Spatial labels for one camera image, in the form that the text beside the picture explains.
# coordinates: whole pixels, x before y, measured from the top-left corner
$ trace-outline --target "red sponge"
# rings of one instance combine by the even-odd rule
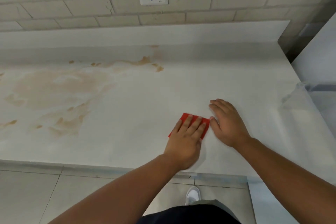
[[[183,115],[182,115],[181,118],[180,118],[180,120],[182,120],[182,124],[185,122],[185,120],[187,119],[188,116],[189,116],[189,113],[183,113]],[[198,118],[198,116],[196,116],[196,115],[193,115],[193,116],[192,116],[192,120],[191,120],[191,122],[190,122],[190,126],[191,126],[191,124],[194,123],[194,121],[195,121],[197,118]],[[203,131],[203,134],[202,134],[202,136],[201,136],[201,139],[204,138],[205,134],[206,134],[207,131],[208,131],[209,124],[210,124],[210,120],[209,120],[209,119],[202,118],[202,122],[201,122],[201,124],[202,124],[202,123],[205,123],[206,125],[205,125],[205,129],[204,129],[204,131]]]

